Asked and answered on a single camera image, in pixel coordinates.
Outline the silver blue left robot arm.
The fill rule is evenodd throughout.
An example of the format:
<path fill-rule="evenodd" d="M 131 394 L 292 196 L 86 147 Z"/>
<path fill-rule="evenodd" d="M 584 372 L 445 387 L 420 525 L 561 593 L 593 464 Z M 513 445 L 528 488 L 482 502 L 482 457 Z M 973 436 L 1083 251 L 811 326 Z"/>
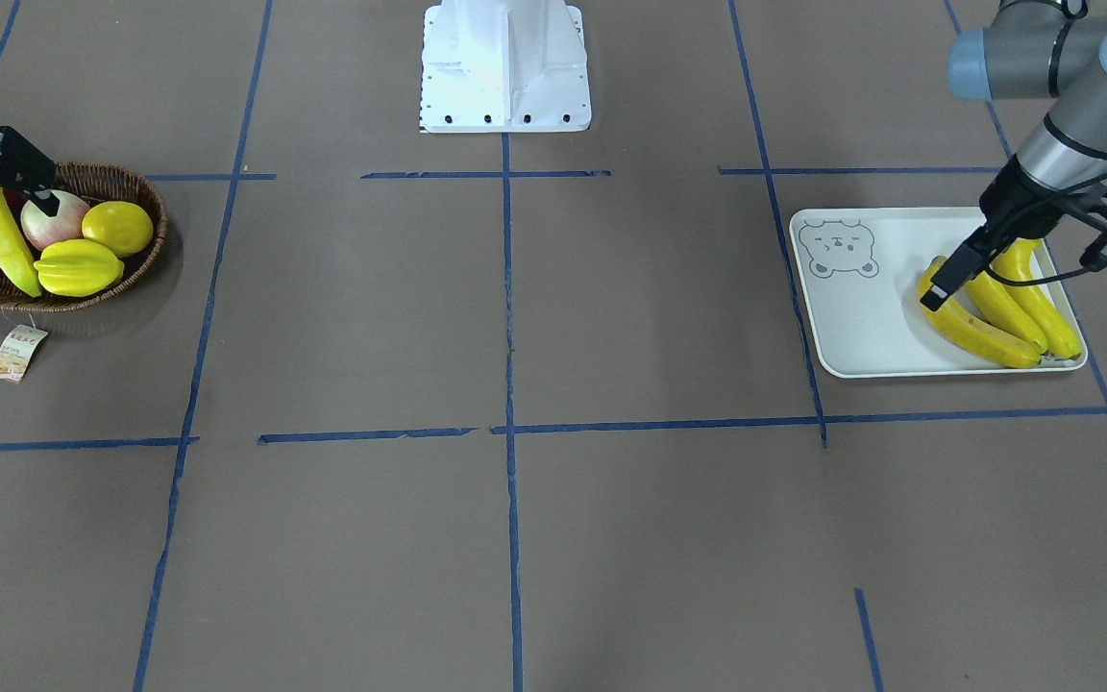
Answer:
<path fill-rule="evenodd" d="M 1020 239 L 1043 239 L 1064 216 L 1090 225 L 1082 273 L 1107 268 L 1107 16 L 1064 1 L 1002 1 L 989 27 L 956 37 L 946 83 L 959 99 L 1051 99 L 1051 109 L 985 192 L 983 223 L 930 275 L 935 311 Z"/>

